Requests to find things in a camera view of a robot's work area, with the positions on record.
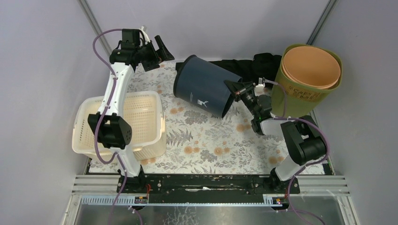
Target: laundry basket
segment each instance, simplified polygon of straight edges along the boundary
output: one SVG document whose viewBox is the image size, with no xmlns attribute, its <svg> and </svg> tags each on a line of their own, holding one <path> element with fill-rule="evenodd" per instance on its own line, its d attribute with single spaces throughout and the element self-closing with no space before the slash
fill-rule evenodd
<svg viewBox="0 0 398 225">
<path fill-rule="evenodd" d="M 94 134 L 87 122 L 89 114 L 97 113 L 103 97 L 86 99 L 77 111 L 72 135 L 72 149 L 79 154 L 96 159 Z M 156 91 L 140 91 L 126 94 L 124 120 L 131 126 L 133 135 L 130 146 L 137 160 L 158 157 L 166 151 L 166 123 L 161 99 Z M 110 160 L 112 153 L 98 143 L 99 153 Z"/>
</svg>

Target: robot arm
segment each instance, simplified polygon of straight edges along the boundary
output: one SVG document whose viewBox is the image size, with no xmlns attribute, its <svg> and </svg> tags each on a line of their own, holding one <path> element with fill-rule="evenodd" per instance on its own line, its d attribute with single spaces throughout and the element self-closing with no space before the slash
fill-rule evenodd
<svg viewBox="0 0 398 225">
<path fill-rule="evenodd" d="M 145 33 L 145 27 L 133 30 L 122 29 L 122 40 L 109 57 L 115 74 L 111 72 L 109 75 L 107 89 L 98 112 L 88 116 L 88 123 L 93 133 L 100 122 L 97 141 L 105 148 L 109 148 L 112 153 L 119 154 L 128 177 L 137 177 L 141 172 L 141 166 L 133 152 L 129 150 L 132 130 L 123 119 L 127 85 L 139 63 L 142 63 L 145 71 L 149 71 L 159 68 L 159 63 L 163 61 L 174 60 L 160 36 L 156 36 L 155 40 L 158 50 L 154 49 L 152 41 Z"/>
<path fill-rule="evenodd" d="M 270 186 L 273 189 L 285 188 L 286 181 L 289 181 L 305 164 L 326 154 L 321 134 L 313 127 L 301 121 L 275 120 L 275 116 L 271 113 L 271 98 L 266 95 L 255 96 L 253 83 L 224 82 L 235 100 L 242 100 L 253 115 L 251 122 L 254 132 L 259 135 L 283 135 L 285 138 L 289 155 L 270 173 L 272 180 Z M 301 119 L 315 124 L 311 116 L 303 116 Z"/>
</svg>

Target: green basket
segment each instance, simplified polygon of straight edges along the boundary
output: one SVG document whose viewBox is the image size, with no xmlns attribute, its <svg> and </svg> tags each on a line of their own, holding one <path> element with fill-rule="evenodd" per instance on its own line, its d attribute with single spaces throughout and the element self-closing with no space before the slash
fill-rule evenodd
<svg viewBox="0 0 398 225">
<path fill-rule="evenodd" d="M 341 78 L 342 78 L 342 64 L 340 58 L 334 54 L 333 52 L 325 50 L 330 55 L 332 55 L 338 62 L 340 66 L 340 78 L 338 79 L 337 83 L 326 90 L 317 89 L 309 86 L 302 85 L 300 83 L 296 83 L 286 77 L 286 75 L 282 72 L 282 62 L 286 55 L 286 53 L 295 47 L 299 46 L 308 46 L 304 44 L 295 44 L 290 45 L 286 48 L 285 52 L 283 53 L 283 57 L 281 60 L 281 65 L 279 66 L 278 73 L 276 74 L 275 81 L 280 83 L 286 90 L 287 95 L 287 102 L 286 102 L 286 115 L 285 117 L 301 117 L 305 116 L 310 113 L 311 110 L 315 108 L 329 93 L 334 91 L 337 87 L 340 86 Z M 284 94 L 281 88 L 273 87 L 271 92 L 271 106 L 272 106 L 272 113 L 277 116 L 282 116 L 283 114 L 283 107 L 284 107 Z"/>
</svg>

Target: dark blue trash can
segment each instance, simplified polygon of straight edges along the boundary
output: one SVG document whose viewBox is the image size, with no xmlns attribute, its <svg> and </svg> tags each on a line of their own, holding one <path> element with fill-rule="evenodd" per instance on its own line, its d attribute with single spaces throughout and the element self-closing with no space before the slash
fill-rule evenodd
<svg viewBox="0 0 398 225">
<path fill-rule="evenodd" d="M 177 72 L 173 92 L 177 98 L 222 118 L 234 101 L 224 80 L 240 82 L 242 78 L 191 55 Z"/>
</svg>

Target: table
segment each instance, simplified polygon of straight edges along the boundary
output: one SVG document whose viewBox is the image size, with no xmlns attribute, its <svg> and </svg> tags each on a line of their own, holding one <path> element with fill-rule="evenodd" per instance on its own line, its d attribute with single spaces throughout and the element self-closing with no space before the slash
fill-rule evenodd
<svg viewBox="0 0 398 225">
<path fill-rule="evenodd" d="M 234 102 L 223 119 L 176 98 L 175 63 L 145 72 L 139 66 L 128 92 L 154 90 L 161 97 L 166 118 L 167 150 L 157 158 L 140 161 L 145 173 L 269 174 L 288 155 L 281 136 L 253 132 L 253 118 L 245 105 Z M 90 162 L 89 173 L 116 173 L 117 161 Z M 302 174 L 325 174 L 323 165 Z"/>
</svg>

